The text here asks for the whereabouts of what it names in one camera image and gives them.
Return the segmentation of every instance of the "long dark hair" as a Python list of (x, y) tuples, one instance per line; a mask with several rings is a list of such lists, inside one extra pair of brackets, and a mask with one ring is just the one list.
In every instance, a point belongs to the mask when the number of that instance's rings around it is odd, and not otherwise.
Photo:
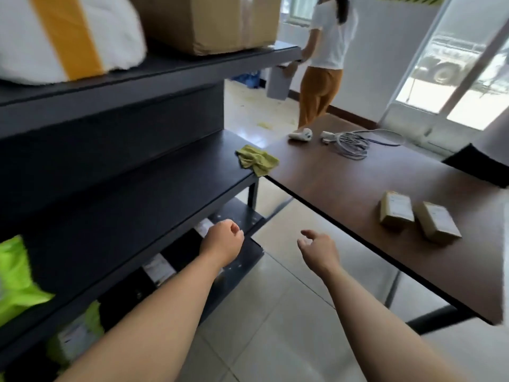
[(337, 21), (340, 25), (345, 24), (348, 18), (350, 2), (348, 0), (336, 0), (336, 4), (337, 4)]

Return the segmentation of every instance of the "orange stripe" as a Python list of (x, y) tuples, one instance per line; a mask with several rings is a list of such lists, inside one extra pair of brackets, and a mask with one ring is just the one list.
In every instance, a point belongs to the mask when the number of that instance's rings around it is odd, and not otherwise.
[(104, 73), (79, 0), (31, 0), (69, 80)]

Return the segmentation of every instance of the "person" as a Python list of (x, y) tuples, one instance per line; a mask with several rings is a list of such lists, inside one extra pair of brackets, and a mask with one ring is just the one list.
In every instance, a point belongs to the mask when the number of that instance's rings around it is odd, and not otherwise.
[[(341, 267), (333, 240), (311, 230), (297, 245), (327, 286), (366, 380), (463, 380), (419, 335)], [(231, 220), (212, 226), (199, 256), (140, 303), (60, 376), (58, 382), (168, 382), (188, 353), (212, 282), (238, 255), (244, 234)]]
[(357, 11), (349, 0), (321, 0), (316, 5), (302, 60), (284, 70), (286, 77), (292, 77), (299, 64), (311, 59), (300, 85), (299, 128), (325, 114), (339, 91), (345, 55), (358, 22)]

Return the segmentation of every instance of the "brown baseboard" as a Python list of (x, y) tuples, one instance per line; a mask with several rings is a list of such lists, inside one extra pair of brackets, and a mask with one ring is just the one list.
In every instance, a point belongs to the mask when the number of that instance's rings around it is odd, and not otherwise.
[[(260, 87), (265, 88), (266, 82), (264, 79), (260, 79)], [(300, 94), (297, 91), (293, 91), (292, 89), (289, 91), (288, 97), (290, 99), (299, 101)], [(362, 126), (368, 130), (374, 130), (375, 128), (378, 128), (378, 125), (375, 121), (371, 121), (369, 119), (363, 118), (357, 114), (354, 114), (352, 112), (334, 107), (329, 106), (327, 108), (327, 112), (329, 114), (335, 115), (338, 118), (344, 119), (345, 121), (349, 121), (355, 125)]]

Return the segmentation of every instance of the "power cord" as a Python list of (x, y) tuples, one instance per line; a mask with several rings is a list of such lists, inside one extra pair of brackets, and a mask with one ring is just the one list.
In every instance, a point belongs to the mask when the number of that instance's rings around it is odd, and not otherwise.
[[(402, 141), (399, 143), (386, 143), (382, 141), (365, 138), (362, 135), (360, 135), (360, 133), (375, 133), (375, 132), (378, 133), (386, 132), (396, 134), (402, 139)], [(386, 129), (345, 131), (336, 134), (332, 132), (322, 131), (320, 137), (322, 139), (322, 142), (325, 144), (335, 142), (335, 146), (337, 147), (339, 153), (344, 157), (353, 160), (365, 159), (367, 157), (367, 151), (370, 148), (370, 143), (391, 147), (402, 146), (405, 143), (405, 138), (403, 135), (398, 134), (395, 131)]]

